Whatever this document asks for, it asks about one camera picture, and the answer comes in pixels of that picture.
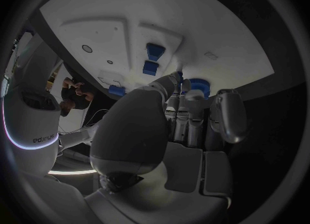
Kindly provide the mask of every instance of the led light strip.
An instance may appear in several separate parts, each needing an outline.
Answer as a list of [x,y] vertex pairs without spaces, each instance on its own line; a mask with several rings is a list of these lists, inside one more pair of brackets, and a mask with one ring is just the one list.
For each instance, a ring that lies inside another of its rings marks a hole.
[[50,175],[83,175],[97,172],[96,170],[89,171],[50,171]]
[[36,150],[36,149],[44,148],[44,147],[47,147],[47,146],[53,144],[53,143],[56,142],[56,141],[58,140],[58,138],[59,138],[59,135],[58,135],[58,133],[57,133],[57,136],[56,136],[56,138],[55,138],[54,140],[52,140],[50,143],[47,143],[47,144],[44,144],[44,145],[41,145],[41,146],[27,147],[27,146],[19,145],[19,144],[16,143],[16,141],[14,141],[14,140],[12,139],[12,137],[10,136],[10,134],[9,134],[7,128],[6,128],[5,118],[4,118],[4,98],[3,98],[3,100],[2,100],[2,117],[3,117],[3,125],[4,125],[4,129],[5,129],[5,133],[6,133],[7,137],[8,137],[8,139],[9,139],[14,145],[16,145],[17,147],[19,147],[19,148],[21,148],[21,149],[25,149],[25,150]]

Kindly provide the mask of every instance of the small circular hole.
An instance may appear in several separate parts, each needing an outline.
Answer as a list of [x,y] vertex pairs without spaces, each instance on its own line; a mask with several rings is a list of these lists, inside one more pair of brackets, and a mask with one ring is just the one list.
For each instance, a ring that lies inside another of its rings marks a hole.
[[85,51],[85,52],[88,52],[88,53],[92,53],[92,49],[89,47],[89,46],[87,46],[87,45],[82,45],[82,49]]

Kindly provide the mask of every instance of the black shirt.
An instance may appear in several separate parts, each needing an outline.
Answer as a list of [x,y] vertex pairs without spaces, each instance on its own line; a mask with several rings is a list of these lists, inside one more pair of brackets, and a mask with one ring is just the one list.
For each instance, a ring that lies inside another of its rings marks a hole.
[[76,88],[71,86],[70,88],[63,88],[61,90],[61,97],[63,100],[70,99],[75,102],[75,109],[86,109],[90,101],[85,99],[86,95],[78,96],[75,93]]

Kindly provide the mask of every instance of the man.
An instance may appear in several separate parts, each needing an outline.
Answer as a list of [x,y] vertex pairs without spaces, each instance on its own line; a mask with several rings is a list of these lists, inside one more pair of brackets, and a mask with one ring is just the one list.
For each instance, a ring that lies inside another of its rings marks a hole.
[[75,83],[70,78],[64,79],[61,90],[63,101],[59,104],[61,116],[67,116],[71,109],[86,109],[89,106],[94,98],[94,93],[84,86],[83,82]]

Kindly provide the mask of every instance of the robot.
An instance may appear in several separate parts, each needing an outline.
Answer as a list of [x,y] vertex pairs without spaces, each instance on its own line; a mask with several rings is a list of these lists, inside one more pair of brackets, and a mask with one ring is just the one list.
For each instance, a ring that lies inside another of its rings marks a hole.
[[[94,126],[59,136],[60,107],[44,90],[59,63],[49,49],[38,35],[30,41],[2,102],[7,141],[37,207],[55,223],[221,223],[233,188],[224,145],[246,137],[240,95],[217,93],[203,137],[203,93],[175,71],[123,96]],[[82,142],[102,185],[85,198],[46,177]]]

